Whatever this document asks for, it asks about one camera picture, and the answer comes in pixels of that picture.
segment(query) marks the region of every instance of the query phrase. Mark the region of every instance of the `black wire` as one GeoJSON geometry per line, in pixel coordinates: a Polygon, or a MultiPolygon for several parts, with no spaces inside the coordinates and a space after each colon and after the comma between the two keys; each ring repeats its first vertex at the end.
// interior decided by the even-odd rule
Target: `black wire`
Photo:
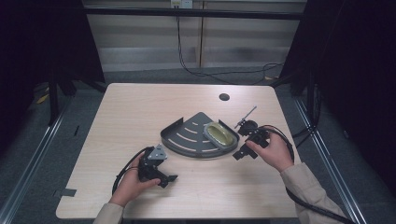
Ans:
{"type": "Polygon", "coordinates": [[[184,63],[183,53],[182,53],[182,48],[181,48],[180,18],[179,17],[177,17],[177,48],[178,48],[178,58],[179,58],[180,64],[184,68],[184,70],[186,70],[188,73],[190,73],[191,75],[197,76],[197,77],[212,77],[212,78],[214,78],[214,79],[216,79],[218,81],[225,82],[225,83],[231,84],[231,85],[239,85],[239,84],[238,83],[232,83],[230,81],[226,81],[226,80],[218,78],[216,76],[229,75],[229,74],[252,74],[252,73],[260,73],[260,72],[262,72],[263,76],[262,76],[262,78],[260,80],[255,81],[255,82],[250,83],[250,84],[245,84],[245,85],[256,85],[256,84],[262,82],[263,80],[265,80],[265,71],[268,71],[270,69],[276,68],[276,67],[284,64],[284,63],[268,63],[268,64],[264,65],[261,70],[256,70],[256,71],[221,72],[221,73],[212,73],[212,74],[202,73],[202,72],[193,72],[184,63]]]}
{"type": "Polygon", "coordinates": [[[117,175],[116,180],[114,181],[113,184],[113,190],[111,191],[112,194],[114,194],[114,192],[116,192],[117,187],[119,186],[119,183],[122,179],[122,177],[125,175],[129,165],[140,155],[140,153],[146,151],[147,149],[149,149],[149,147],[143,148],[142,150],[140,150],[136,155],[134,155],[130,161],[128,161],[128,163],[126,163],[125,167],[120,171],[120,173],[117,175]]]}
{"type": "MultiPolygon", "coordinates": [[[[279,135],[279,136],[285,141],[286,145],[288,146],[288,150],[289,150],[291,159],[292,159],[292,161],[293,161],[293,163],[294,163],[294,152],[293,152],[292,145],[291,145],[289,139],[286,137],[286,135],[283,134],[278,128],[276,128],[276,127],[274,127],[274,126],[272,126],[272,125],[265,125],[265,126],[261,126],[261,127],[259,127],[259,128],[256,128],[256,129],[247,129],[247,130],[267,131],[267,132],[275,133],[275,134],[279,135]]],[[[333,212],[331,212],[331,211],[329,211],[329,210],[326,210],[326,209],[323,209],[323,208],[314,206],[313,204],[304,202],[303,200],[301,200],[300,198],[298,198],[296,195],[294,195],[288,188],[286,188],[286,192],[288,193],[289,197],[290,197],[292,200],[294,200],[297,204],[299,204],[299,205],[301,205],[301,206],[303,206],[303,207],[305,207],[305,208],[307,208],[307,209],[310,209],[311,211],[314,211],[314,212],[316,212],[316,213],[319,213],[319,214],[321,214],[321,215],[323,215],[323,216],[325,216],[325,217],[330,217],[330,218],[335,219],[335,220],[337,220],[337,221],[340,221],[340,222],[342,222],[342,223],[354,224],[354,222],[353,222],[352,220],[350,220],[350,219],[348,219],[348,218],[346,218],[346,217],[341,217],[341,216],[339,216],[339,215],[337,215],[337,214],[335,214],[335,213],[333,213],[333,212]]]]}
{"type": "Polygon", "coordinates": [[[319,117],[320,117],[320,110],[321,110],[321,102],[322,102],[322,95],[320,93],[320,89],[316,87],[316,97],[315,97],[315,111],[314,111],[314,120],[313,125],[315,127],[318,126],[319,117]]]}
{"type": "Polygon", "coordinates": [[[308,131],[310,130],[310,128],[311,128],[311,127],[303,128],[301,131],[299,131],[299,132],[293,134],[291,137],[292,137],[292,138],[300,137],[301,135],[303,135],[303,134],[305,134],[306,132],[308,132],[308,131]]]}
{"type": "Polygon", "coordinates": [[[346,218],[346,217],[339,216],[339,215],[337,215],[337,214],[335,214],[335,213],[333,213],[333,212],[331,212],[331,211],[329,211],[329,210],[326,210],[326,209],[323,209],[323,208],[314,206],[314,205],[312,205],[312,204],[310,204],[310,203],[304,202],[303,200],[301,200],[300,198],[298,198],[295,194],[293,194],[293,193],[292,193],[289,189],[287,189],[287,188],[286,188],[286,192],[288,193],[289,197],[290,197],[292,200],[294,200],[297,204],[299,204],[299,205],[302,206],[302,207],[308,208],[308,209],[310,209],[311,211],[314,211],[314,212],[316,212],[316,213],[319,213],[319,214],[321,214],[321,215],[323,215],[323,216],[325,216],[325,217],[330,217],[330,218],[335,219],[335,220],[337,220],[337,221],[339,221],[339,222],[342,222],[342,223],[346,223],[346,224],[355,224],[355,222],[353,222],[352,220],[350,220],[350,219],[348,219],[348,218],[346,218]]]}
{"type": "Polygon", "coordinates": [[[306,137],[303,138],[303,140],[296,145],[296,147],[298,148],[303,142],[305,142],[306,139],[308,139],[308,137],[311,135],[312,132],[310,132],[309,134],[306,135],[306,137]]]}

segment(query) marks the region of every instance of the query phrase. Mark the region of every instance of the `beige sleeve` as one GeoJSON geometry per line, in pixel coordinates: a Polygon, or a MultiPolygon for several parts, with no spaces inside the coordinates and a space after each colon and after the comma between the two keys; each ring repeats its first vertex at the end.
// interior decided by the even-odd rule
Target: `beige sleeve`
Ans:
{"type": "Polygon", "coordinates": [[[120,224],[122,221],[123,207],[114,203],[105,203],[93,224],[120,224]]]}
{"type": "MultiPolygon", "coordinates": [[[[305,163],[291,166],[280,175],[286,188],[304,202],[324,208],[337,215],[345,216],[340,207],[327,196],[326,190],[319,184],[305,163]]],[[[296,211],[301,223],[339,223],[299,204],[296,204],[296,211]]]]}

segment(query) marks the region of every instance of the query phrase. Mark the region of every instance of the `metal frame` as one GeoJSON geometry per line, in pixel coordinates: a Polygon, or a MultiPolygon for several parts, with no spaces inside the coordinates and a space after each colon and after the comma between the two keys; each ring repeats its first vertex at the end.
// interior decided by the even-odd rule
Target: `metal frame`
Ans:
{"type": "Polygon", "coordinates": [[[14,190],[12,190],[12,192],[7,197],[5,204],[0,210],[1,224],[11,223],[12,219],[15,217],[15,214],[17,213],[18,208],[21,205],[23,197],[25,196],[27,190],[29,189],[29,186],[32,183],[33,178],[35,177],[35,174],[37,173],[38,168],[50,147],[50,143],[52,142],[53,137],[58,132],[58,129],[64,118],[64,112],[69,107],[71,103],[71,99],[72,97],[67,98],[67,101],[65,102],[65,106],[61,111],[61,114],[58,116],[58,118],[55,121],[53,121],[53,124],[50,125],[46,130],[46,133],[41,139],[40,144],[35,150],[35,154],[33,155],[32,159],[30,159],[28,165],[26,166],[26,169],[21,175],[20,180],[18,181],[14,190]]]}
{"type": "Polygon", "coordinates": [[[299,21],[303,13],[289,12],[259,12],[232,11],[186,8],[136,8],[136,7],[84,7],[86,14],[93,15],[133,15],[133,16],[178,16],[178,17],[208,17],[208,18],[241,18],[299,21]]]}
{"type": "MultiPolygon", "coordinates": [[[[307,128],[312,127],[311,120],[309,119],[309,116],[306,114],[306,108],[304,103],[302,102],[301,99],[295,98],[294,102],[298,108],[298,111],[300,112],[301,117],[303,118],[304,124],[307,128]]],[[[322,158],[327,171],[330,174],[330,177],[332,178],[332,182],[334,183],[335,187],[338,190],[338,193],[341,196],[341,199],[343,200],[344,205],[346,206],[346,210],[349,213],[349,216],[359,224],[366,224],[366,220],[363,216],[363,213],[361,209],[359,208],[359,205],[355,198],[353,197],[352,193],[349,190],[349,187],[347,186],[347,183],[345,182],[344,178],[342,177],[340,171],[337,168],[337,165],[335,164],[334,160],[332,159],[332,154],[330,153],[329,149],[327,149],[322,137],[320,136],[318,129],[315,129],[311,133],[312,140],[314,141],[315,146],[318,149],[318,153],[320,157],[322,158]]]]}

